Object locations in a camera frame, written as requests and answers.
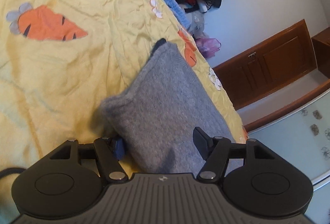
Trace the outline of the grey and navy knit sweater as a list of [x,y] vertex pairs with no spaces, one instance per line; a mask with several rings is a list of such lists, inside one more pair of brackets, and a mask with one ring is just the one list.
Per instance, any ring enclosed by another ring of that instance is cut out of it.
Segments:
[[100,114],[147,173],[197,174],[204,165],[193,130],[232,134],[197,75],[173,43],[160,39],[136,79],[101,102]]

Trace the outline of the white wardrobe with flower decals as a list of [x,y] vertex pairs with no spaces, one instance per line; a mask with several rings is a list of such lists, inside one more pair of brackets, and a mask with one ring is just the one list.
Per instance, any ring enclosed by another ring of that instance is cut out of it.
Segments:
[[329,92],[249,134],[329,191]]

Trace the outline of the pink plastic bag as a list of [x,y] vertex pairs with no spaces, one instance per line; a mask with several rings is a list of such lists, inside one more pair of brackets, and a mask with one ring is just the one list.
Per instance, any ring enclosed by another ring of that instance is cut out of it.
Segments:
[[222,46],[216,38],[198,38],[195,43],[205,59],[214,57]]

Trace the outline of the brown wooden door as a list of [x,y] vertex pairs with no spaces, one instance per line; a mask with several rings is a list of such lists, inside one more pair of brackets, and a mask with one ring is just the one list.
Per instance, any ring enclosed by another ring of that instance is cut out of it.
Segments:
[[[256,52],[254,58],[248,55]],[[236,110],[300,79],[317,67],[305,20],[214,68]]]

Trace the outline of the clear plastic bag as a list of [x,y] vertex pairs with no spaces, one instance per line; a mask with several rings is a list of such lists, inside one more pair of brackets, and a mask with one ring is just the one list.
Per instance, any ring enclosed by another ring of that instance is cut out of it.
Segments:
[[196,39],[208,38],[209,36],[204,32],[205,20],[204,15],[199,11],[194,11],[186,14],[187,19],[190,22],[188,32]]

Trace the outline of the yellow carrot print quilt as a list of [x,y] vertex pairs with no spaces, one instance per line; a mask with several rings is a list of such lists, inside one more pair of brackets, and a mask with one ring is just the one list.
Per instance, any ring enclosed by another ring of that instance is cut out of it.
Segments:
[[68,137],[92,140],[92,113],[129,86],[161,38],[244,143],[240,116],[164,0],[1,0],[1,169],[28,167]]

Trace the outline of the light blue folded towel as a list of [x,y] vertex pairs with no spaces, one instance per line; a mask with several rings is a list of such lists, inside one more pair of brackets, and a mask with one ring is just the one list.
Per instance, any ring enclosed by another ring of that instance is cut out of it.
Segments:
[[179,6],[176,0],[163,0],[166,5],[170,8],[178,22],[183,26],[186,30],[191,26],[190,21],[188,20],[184,10]]

